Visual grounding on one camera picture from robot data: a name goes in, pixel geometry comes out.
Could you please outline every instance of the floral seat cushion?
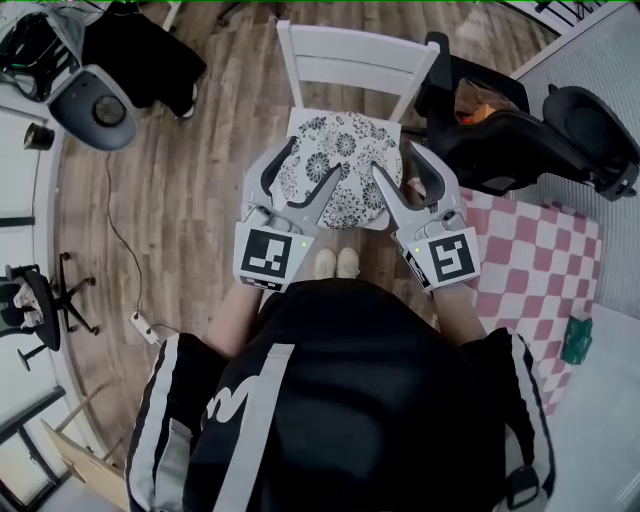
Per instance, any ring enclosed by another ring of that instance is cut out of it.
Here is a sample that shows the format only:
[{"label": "floral seat cushion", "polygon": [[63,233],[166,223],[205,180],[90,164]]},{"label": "floral seat cushion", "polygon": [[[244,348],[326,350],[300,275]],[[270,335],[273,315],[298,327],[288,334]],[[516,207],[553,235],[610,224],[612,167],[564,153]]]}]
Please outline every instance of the floral seat cushion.
[{"label": "floral seat cushion", "polygon": [[340,182],[318,226],[362,227],[382,213],[384,202],[371,176],[371,162],[383,167],[399,186],[402,159],[396,141],[375,119],[340,112],[311,119],[294,135],[298,141],[274,181],[279,189],[274,197],[301,203],[324,174],[340,164]]}]

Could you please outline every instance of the black office chair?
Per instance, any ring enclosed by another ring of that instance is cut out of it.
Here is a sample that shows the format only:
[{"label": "black office chair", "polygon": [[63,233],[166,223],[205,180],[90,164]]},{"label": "black office chair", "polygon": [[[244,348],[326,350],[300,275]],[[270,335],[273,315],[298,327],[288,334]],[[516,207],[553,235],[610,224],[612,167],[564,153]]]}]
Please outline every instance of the black office chair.
[{"label": "black office chair", "polygon": [[[581,87],[550,86],[544,119],[529,115],[524,86],[496,71],[449,54],[444,34],[429,33],[440,54],[416,98],[427,119],[427,144],[460,184],[493,195],[537,182],[543,173],[592,186],[610,201],[635,195],[640,148],[611,109]],[[454,117],[455,90],[470,78],[520,110],[499,110],[474,125]]]},{"label": "black office chair", "polygon": [[[43,345],[33,349],[31,352],[23,354],[18,350],[20,360],[27,371],[29,359],[42,352],[45,348],[49,350],[60,350],[60,323],[58,321],[58,311],[62,310],[64,325],[67,332],[75,332],[77,326],[69,325],[69,314],[78,323],[94,335],[100,333],[98,327],[91,327],[80,315],[78,310],[71,303],[72,297],[86,285],[94,286],[96,279],[88,277],[80,281],[76,286],[67,290],[63,262],[71,258],[69,253],[60,255],[60,271],[58,273],[59,284],[51,285],[49,281],[40,274],[38,265],[28,265],[23,267],[5,267],[6,278],[0,282],[0,337],[10,334],[36,334]],[[21,328],[24,318],[24,311],[16,308],[13,298],[20,290],[22,283],[26,282],[35,295],[40,310],[42,311],[43,323],[36,327]]]}]

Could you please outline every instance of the wooden floor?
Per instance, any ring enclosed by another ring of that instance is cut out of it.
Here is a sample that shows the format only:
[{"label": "wooden floor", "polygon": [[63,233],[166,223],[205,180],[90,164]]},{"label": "wooden floor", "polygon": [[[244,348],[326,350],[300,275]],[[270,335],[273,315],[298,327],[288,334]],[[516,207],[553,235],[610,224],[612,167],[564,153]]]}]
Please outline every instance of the wooden floor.
[{"label": "wooden floor", "polygon": [[[511,73],[554,36],[498,4],[295,3],[283,5],[293,23],[331,25],[424,41],[445,32],[452,54]],[[219,4],[183,4],[175,36],[207,63],[195,116],[179,123],[163,105],[142,112],[139,133],[111,155],[111,211],[138,255],[142,311],[154,322],[200,334],[232,282],[233,230],[241,182],[250,163],[285,135],[292,97],[268,9],[249,5],[230,26],[214,28]],[[393,98],[363,90],[309,84],[306,106],[388,117]],[[407,116],[406,122],[419,119]],[[69,251],[67,281],[94,275],[79,309],[101,334],[70,335],[75,371],[85,392],[108,378],[115,386],[93,401],[91,414],[122,467],[142,390],[158,351],[129,323],[138,295],[134,262],[107,224],[107,155],[68,137],[60,172],[57,249]],[[328,233],[316,247],[355,247],[363,279],[393,291],[427,314],[424,295],[398,261],[388,233]],[[305,273],[308,275],[309,263]],[[170,331],[158,328],[164,334]]]}]

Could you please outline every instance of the black clothing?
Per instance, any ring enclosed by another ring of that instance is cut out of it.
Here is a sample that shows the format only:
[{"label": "black clothing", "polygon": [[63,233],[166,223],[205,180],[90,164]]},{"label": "black clothing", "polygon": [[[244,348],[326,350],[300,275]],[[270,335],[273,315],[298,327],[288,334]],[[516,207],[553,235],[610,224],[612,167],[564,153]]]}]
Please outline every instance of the black clothing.
[{"label": "black clothing", "polygon": [[20,327],[24,322],[24,313],[13,303],[13,298],[20,291],[20,285],[16,283],[4,283],[0,285],[0,317],[7,327]]},{"label": "black clothing", "polygon": [[205,63],[144,15],[112,14],[127,8],[135,7],[114,2],[86,28],[83,63],[104,69],[136,107],[150,107],[159,100],[182,116],[193,105],[193,84],[204,73]]},{"label": "black clothing", "polygon": [[[553,453],[532,360],[506,329],[458,350],[390,293],[333,279],[273,295],[254,331],[229,364],[194,336],[167,341],[131,444],[133,511],[214,508],[276,344],[294,348],[246,510],[490,511],[523,465],[534,467],[542,501],[550,496]],[[158,488],[180,473],[165,455],[177,431],[191,449],[171,508]],[[516,466],[507,438],[520,445]]]}]

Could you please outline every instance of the white fabric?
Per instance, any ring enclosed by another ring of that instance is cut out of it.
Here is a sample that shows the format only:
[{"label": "white fabric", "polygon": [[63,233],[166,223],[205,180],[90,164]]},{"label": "white fabric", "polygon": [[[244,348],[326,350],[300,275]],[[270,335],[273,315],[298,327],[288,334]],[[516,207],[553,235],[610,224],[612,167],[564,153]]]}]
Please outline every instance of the white fabric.
[{"label": "white fabric", "polygon": [[129,487],[131,496],[144,510],[151,510],[154,503],[153,474],[155,453],[162,431],[162,421],[167,410],[167,396],[173,381],[173,370],[178,360],[179,335],[172,336],[165,344],[164,360],[156,374],[156,381],[149,397],[149,411],[144,419],[138,447],[131,459]]},{"label": "white fabric", "polygon": [[342,179],[318,226],[331,229],[365,227],[384,211],[384,202],[371,177],[371,162],[384,167],[397,185],[402,158],[388,122],[351,112],[315,117],[290,135],[299,138],[285,160],[271,192],[276,209],[286,201],[303,202],[324,173],[342,165]]},{"label": "white fabric", "polygon": [[242,428],[213,512],[245,512],[267,444],[280,385],[295,345],[274,343],[249,397]]}]

